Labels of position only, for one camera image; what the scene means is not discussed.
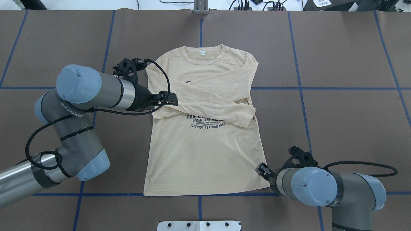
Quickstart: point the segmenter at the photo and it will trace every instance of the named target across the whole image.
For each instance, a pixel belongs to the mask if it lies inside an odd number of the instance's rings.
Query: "blue tape line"
[[[320,219],[320,228],[321,228],[321,231],[324,231],[323,213],[321,212],[321,207],[318,206],[317,210],[318,210],[318,217]]]
[[[396,90],[396,88],[303,87],[303,90]]]
[[[52,90],[55,87],[0,87],[11,90]],[[299,87],[252,87],[251,90],[299,90]],[[302,87],[303,90],[397,90],[397,88]]]
[[[299,90],[300,88],[293,88],[293,87],[253,87],[251,90]]]
[[[81,185],[80,185],[79,200],[77,201],[77,209],[76,209],[76,216],[74,217],[73,231],[76,231],[76,229],[77,229],[77,222],[79,220],[81,198],[82,198],[83,189],[84,189],[84,181],[82,181]]]
[[[251,90],[299,90],[300,87],[252,87]],[[397,88],[301,87],[303,90],[397,90]]]
[[[202,197],[199,196],[199,221],[203,220]]]
[[[297,62],[296,44],[294,43],[293,26],[292,26],[292,24],[291,24],[291,14],[290,14],[290,11],[287,11],[287,13],[288,13],[288,21],[289,21],[289,25],[290,25],[291,42],[292,42],[292,44],[293,44],[294,62],[296,63],[298,87],[299,87],[299,90],[300,90],[300,99],[301,99],[302,115],[304,116],[305,133],[306,133],[306,135],[307,135],[307,140],[308,140],[308,145],[309,145],[309,152],[312,154],[311,139],[310,139],[309,130],[308,130],[307,114],[305,113],[304,97],[303,97],[303,95],[302,95],[302,86],[301,86],[301,79],[300,79],[300,70],[299,70],[299,68],[298,68],[298,62]]]
[[[65,193],[65,192],[39,192],[32,196],[79,196],[80,193]],[[387,192],[387,195],[411,195],[411,191],[397,191],[397,192]],[[82,193],[81,196],[144,196],[143,193]],[[212,195],[200,195],[200,196],[279,196],[274,192],[239,192],[231,194],[212,194]]]
[[[39,192],[32,196],[79,196],[79,193]]]
[[[274,192],[239,192],[230,194],[212,194],[212,195],[202,195],[202,196],[279,196]]]
[[[109,55],[111,32],[113,31],[113,24],[114,24],[114,16],[115,16],[115,10],[113,10],[113,15],[111,16],[111,25],[110,25],[110,31],[109,31],[109,39],[107,39],[106,54],[104,55],[104,62],[103,62],[103,70],[102,70],[103,73],[104,73],[104,71],[106,70],[107,56]]]
[[[387,192],[387,195],[411,195],[411,192]]]
[[[203,19],[200,20],[200,47],[203,47]]]
[[[383,45],[384,52],[385,52],[385,54],[386,54],[386,56],[387,56],[388,64],[389,64],[389,66],[390,66],[391,73],[393,74],[394,82],[395,82],[395,85],[396,85],[397,90],[398,90],[399,98],[401,99],[402,107],[404,108],[405,116],[407,117],[407,120],[408,120],[408,125],[409,125],[410,128],[411,128],[410,116],[409,116],[409,114],[408,114],[407,107],[405,106],[404,98],[402,97],[401,89],[400,89],[400,87],[399,87],[398,80],[397,80],[397,77],[396,77],[396,75],[395,75],[394,68],[393,68],[393,65],[392,65],[392,63],[391,63],[390,56],[388,55],[388,51],[387,51],[387,48],[386,48],[386,46],[385,46],[383,34],[381,33],[380,23],[378,22],[377,11],[375,11],[375,10],[374,10],[374,16],[375,16],[375,21],[376,21],[376,23],[377,23],[378,33],[380,34],[381,43],[382,43],[382,45]]]
[[[82,196],[144,196],[142,193],[83,193]]]
[[[18,38],[20,37],[21,31],[23,29],[24,22],[27,18],[27,14],[28,14],[28,10],[26,10],[26,12],[24,14],[23,21],[21,22],[20,29],[18,30],[18,33],[17,33],[16,40],[14,41],[13,48],[10,52],[9,59],[7,60],[6,67],[4,68],[3,76],[1,77],[1,80],[0,80],[0,87],[3,85],[4,78],[6,77],[7,69],[9,68],[10,61],[12,60],[14,49],[16,48]]]

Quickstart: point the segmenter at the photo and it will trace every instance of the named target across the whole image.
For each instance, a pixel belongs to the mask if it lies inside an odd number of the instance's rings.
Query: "beige t-shirt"
[[[269,187],[254,171],[265,162],[250,98],[255,58],[224,45],[180,47],[157,63],[170,78],[178,106],[154,112],[146,196],[225,194]],[[151,92],[167,90],[153,64]]]

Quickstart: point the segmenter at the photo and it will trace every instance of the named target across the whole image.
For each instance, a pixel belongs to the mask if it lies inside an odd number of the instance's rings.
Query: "blue joint cover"
[[[372,192],[375,197],[375,208],[373,211],[378,211],[384,207],[385,201],[387,200],[387,193],[385,191],[384,185],[375,177],[363,175],[359,173],[354,173],[361,176],[371,187]]]
[[[298,200],[310,206],[326,206],[337,196],[337,182],[324,169],[305,167],[291,179],[291,189]]]
[[[75,64],[65,66],[56,82],[57,94],[60,98],[74,104],[92,100],[101,86],[102,79],[98,71]]]
[[[105,172],[109,167],[110,161],[106,150],[103,149],[77,174],[77,177],[81,181],[86,181]]]
[[[36,114],[37,118],[42,121],[44,124],[48,124],[48,121],[46,120],[46,118],[43,115],[42,112],[42,101],[44,96],[47,94],[48,92],[46,92],[44,95],[42,95],[37,101],[36,104],[34,104],[34,113]]]

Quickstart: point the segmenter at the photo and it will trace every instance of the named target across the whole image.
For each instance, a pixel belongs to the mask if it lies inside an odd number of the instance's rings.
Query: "silver metal tube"
[[[124,79],[120,79],[120,81],[123,84],[123,95],[118,105],[114,108],[125,110],[133,104],[134,98],[136,97],[136,91],[131,82]]]
[[[284,188],[283,188],[283,178],[286,172],[288,172],[290,169],[283,169],[280,173],[278,173],[276,184],[278,191],[281,193],[281,195],[290,198],[287,193],[285,193]]]
[[[43,155],[42,164],[44,166],[54,166],[56,164],[54,155]],[[44,170],[44,172],[56,183],[67,179],[59,168]],[[43,189],[34,178],[29,161],[13,166],[0,172],[0,208],[31,196]]]

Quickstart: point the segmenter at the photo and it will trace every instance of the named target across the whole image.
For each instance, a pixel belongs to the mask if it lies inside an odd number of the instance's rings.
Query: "brown table surface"
[[[157,59],[180,46],[229,47],[259,62],[251,90],[267,164],[280,167],[291,146],[324,166],[340,160],[393,165],[381,178],[385,208],[374,230],[411,226],[410,13],[218,11],[0,11],[0,169],[24,159],[42,124],[33,106],[62,67],[111,73],[123,58]],[[140,74],[140,83],[147,76]],[[252,192],[142,196],[152,117],[98,112],[95,127],[111,167],[76,177],[0,210],[0,230],[156,230],[159,221],[224,220],[242,230],[330,230],[329,208]],[[32,153],[60,146],[52,129]],[[386,173],[371,166],[338,171]]]

